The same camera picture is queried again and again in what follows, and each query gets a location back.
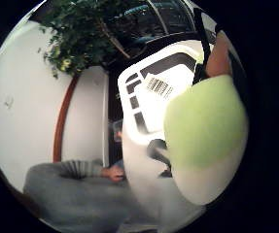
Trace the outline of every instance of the lime green ball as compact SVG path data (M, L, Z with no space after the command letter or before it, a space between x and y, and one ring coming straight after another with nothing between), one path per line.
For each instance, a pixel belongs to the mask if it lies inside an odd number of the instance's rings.
M204 169L221 161L247 131L245 108L227 75L191 86L166 109L164 133L174 169Z

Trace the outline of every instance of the gray sweater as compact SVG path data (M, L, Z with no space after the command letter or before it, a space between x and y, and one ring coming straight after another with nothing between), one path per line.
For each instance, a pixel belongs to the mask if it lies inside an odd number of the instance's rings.
M27 173L23 192L37 205L40 218L61 232L117 232L128 220L137 230L152 228L127 181L100 177L102 168L86 161L36 165Z

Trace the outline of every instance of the barcode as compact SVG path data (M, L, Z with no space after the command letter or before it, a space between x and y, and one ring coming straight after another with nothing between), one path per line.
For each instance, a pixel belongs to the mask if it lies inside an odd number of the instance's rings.
M147 89L159 94L164 98L167 98L174 88L168 85L166 82L163 82L156 78L151 78L148 83Z

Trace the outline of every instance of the white wall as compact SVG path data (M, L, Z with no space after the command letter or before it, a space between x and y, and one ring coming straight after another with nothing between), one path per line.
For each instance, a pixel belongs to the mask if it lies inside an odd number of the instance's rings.
M55 125L71 82L63 74L55 79L37 52L50 37L38 26L27 21L0 50L0 168L18 190L29 167L52 162ZM107 82L100 67L81 76L65 124L63 159L106 156Z

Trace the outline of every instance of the hand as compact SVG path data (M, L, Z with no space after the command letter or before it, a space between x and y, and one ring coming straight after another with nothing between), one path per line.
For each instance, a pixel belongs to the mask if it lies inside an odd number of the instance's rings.
M220 75L231 75L230 62L228 58L228 48L230 41L224 32L219 32L216 38L216 44L206 65L206 73L209 77Z
M120 182L123 178L124 171L119 166L112 166L111 168L104 168L101 176L110 179L112 182Z

